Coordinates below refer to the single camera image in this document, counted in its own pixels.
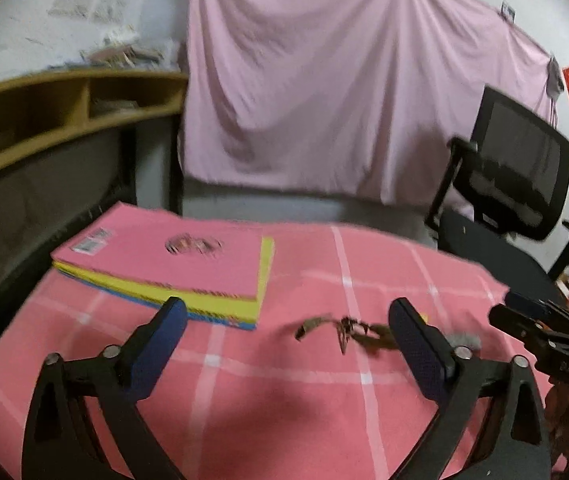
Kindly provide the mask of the wooden shelf unit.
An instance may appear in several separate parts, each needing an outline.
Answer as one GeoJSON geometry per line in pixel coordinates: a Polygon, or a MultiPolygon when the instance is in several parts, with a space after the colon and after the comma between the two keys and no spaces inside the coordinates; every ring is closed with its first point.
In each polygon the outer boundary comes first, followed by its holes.
{"type": "Polygon", "coordinates": [[[103,130],[172,117],[189,77],[171,70],[47,70],[0,81],[0,172],[103,130]]]}

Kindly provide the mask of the black office chair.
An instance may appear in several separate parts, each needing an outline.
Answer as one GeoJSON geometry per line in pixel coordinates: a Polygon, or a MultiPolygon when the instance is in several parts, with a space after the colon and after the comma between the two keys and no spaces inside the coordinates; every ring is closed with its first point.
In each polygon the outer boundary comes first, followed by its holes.
{"type": "Polygon", "coordinates": [[[455,136],[444,178],[425,217],[436,246],[483,266],[493,278],[534,300],[565,304],[557,279],[569,266],[569,240],[550,269],[509,242],[542,242],[569,192],[569,140],[549,122],[487,87],[470,139],[455,136]]]}

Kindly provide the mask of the dried leaf twig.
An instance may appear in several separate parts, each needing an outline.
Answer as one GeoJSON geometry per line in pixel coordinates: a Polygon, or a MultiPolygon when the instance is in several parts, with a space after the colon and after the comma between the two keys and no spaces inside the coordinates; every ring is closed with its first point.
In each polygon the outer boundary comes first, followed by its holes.
{"type": "Polygon", "coordinates": [[[355,341],[368,354],[377,354],[381,350],[398,350],[395,336],[387,324],[366,323],[358,318],[323,314],[306,318],[295,330],[294,338],[301,341],[311,332],[322,326],[332,326],[335,330],[339,351],[345,356],[350,341],[355,341]]]}

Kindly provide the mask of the pale green wrapper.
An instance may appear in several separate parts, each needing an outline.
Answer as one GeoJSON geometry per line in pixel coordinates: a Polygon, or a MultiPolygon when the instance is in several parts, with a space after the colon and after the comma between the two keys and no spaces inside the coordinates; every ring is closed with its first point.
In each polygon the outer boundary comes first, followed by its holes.
{"type": "Polygon", "coordinates": [[[465,347],[473,353],[482,351],[481,337],[471,333],[451,333],[445,336],[452,348],[465,347]]]}

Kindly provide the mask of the pink checked tablecloth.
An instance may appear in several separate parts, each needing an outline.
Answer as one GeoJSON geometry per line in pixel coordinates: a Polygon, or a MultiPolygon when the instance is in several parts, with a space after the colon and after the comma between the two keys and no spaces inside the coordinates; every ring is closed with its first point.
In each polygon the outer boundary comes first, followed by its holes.
{"type": "MultiPolygon", "coordinates": [[[[507,290],[444,252],[354,226],[266,224],[275,240],[256,330],[190,321],[140,413],[188,479],[388,479],[436,405],[397,351],[369,354],[306,318],[385,323],[407,297],[445,334],[482,339],[485,359],[533,357],[491,327],[507,290]]],[[[20,478],[28,406],[42,362],[92,358],[154,310],[51,270],[0,338],[0,464],[20,478]]]]}

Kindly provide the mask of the pink book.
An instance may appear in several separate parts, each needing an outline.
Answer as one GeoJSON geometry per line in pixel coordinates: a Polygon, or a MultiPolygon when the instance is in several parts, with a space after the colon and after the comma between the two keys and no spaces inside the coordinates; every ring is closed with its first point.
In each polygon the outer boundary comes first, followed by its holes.
{"type": "Polygon", "coordinates": [[[52,258],[139,283],[254,298],[260,249],[262,236],[246,226],[118,204],[52,258]]]}

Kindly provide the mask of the yellow book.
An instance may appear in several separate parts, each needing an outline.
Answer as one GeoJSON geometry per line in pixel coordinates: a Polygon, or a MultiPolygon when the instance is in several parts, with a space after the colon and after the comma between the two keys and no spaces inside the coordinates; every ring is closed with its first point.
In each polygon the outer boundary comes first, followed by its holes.
{"type": "Polygon", "coordinates": [[[170,297],[179,297],[184,300],[189,316],[193,320],[237,327],[241,330],[254,330],[260,318],[260,310],[262,310],[275,250],[275,240],[272,237],[264,237],[262,239],[262,251],[260,252],[260,273],[258,273],[255,299],[216,296],[204,294],[204,292],[189,292],[188,290],[175,290],[136,283],[60,261],[53,261],[53,266],[71,278],[76,278],[76,280],[124,298],[141,301],[143,304],[152,307],[162,306],[170,297]]]}

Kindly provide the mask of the pink hanging sheet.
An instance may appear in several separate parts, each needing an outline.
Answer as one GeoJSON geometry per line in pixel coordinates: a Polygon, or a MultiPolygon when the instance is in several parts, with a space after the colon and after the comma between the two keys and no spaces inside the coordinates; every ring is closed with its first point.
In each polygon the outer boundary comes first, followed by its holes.
{"type": "Polygon", "coordinates": [[[549,61],[482,0],[190,0],[186,174],[423,205],[486,87],[554,118],[549,61]]]}

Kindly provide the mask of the paper pile on shelf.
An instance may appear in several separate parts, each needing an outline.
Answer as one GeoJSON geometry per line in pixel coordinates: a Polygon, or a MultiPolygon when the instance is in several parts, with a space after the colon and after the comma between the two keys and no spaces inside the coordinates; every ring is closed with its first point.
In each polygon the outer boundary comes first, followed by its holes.
{"type": "Polygon", "coordinates": [[[114,68],[114,70],[180,70],[180,41],[137,34],[106,36],[98,46],[80,50],[75,58],[47,66],[47,70],[114,68]]]}

